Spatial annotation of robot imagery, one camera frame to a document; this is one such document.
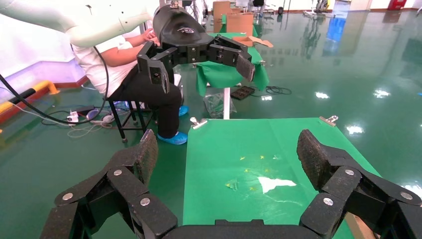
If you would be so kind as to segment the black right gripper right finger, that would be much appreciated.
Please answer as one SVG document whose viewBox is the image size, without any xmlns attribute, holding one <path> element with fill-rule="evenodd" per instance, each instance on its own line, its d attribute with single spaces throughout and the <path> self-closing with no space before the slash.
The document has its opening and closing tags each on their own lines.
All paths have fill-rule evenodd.
<svg viewBox="0 0 422 239">
<path fill-rule="evenodd" d="M 317 195 L 300 226 L 332 238 L 346 214 L 359 217 L 382 239 L 419 239 L 422 200 L 414 192 L 365 170 L 348 152 L 301 131 L 297 155 Z"/>
</svg>

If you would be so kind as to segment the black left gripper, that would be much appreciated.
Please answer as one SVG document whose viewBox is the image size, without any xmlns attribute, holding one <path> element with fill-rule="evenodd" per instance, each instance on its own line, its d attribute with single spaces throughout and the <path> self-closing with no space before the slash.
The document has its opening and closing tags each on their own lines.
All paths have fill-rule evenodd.
<svg viewBox="0 0 422 239">
<path fill-rule="evenodd" d="M 137 54 L 138 71 L 154 85 L 170 92 L 169 76 L 175 65 L 207 60 L 234 67 L 247 81 L 255 75 L 248 47 L 221 34 L 212 37 L 184 9 L 165 5 L 153 16 L 153 29 L 160 42 L 146 41 Z"/>
</svg>

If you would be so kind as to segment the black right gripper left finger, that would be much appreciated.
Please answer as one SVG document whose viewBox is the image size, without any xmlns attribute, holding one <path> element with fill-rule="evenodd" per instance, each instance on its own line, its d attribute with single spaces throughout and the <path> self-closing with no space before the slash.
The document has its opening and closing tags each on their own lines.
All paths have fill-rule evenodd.
<svg viewBox="0 0 422 239">
<path fill-rule="evenodd" d="M 43 239 L 90 239 L 119 214 L 138 239 L 161 239 L 178 225 L 177 217 L 148 184 L 158 158 L 154 132 L 116 152 L 98 173 L 55 198 L 43 227 Z"/>
</svg>

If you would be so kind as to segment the person's hand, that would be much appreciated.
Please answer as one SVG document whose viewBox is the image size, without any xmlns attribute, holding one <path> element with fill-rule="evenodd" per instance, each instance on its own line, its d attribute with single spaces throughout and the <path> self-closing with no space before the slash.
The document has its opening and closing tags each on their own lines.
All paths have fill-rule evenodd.
<svg viewBox="0 0 422 239">
<path fill-rule="evenodd" d="M 153 28 L 148 28 L 147 30 L 145 30 L 142 36 L 145 42 L 153 41 L 157 46 L 160 46 L 160 42 Z"/>
</svg>

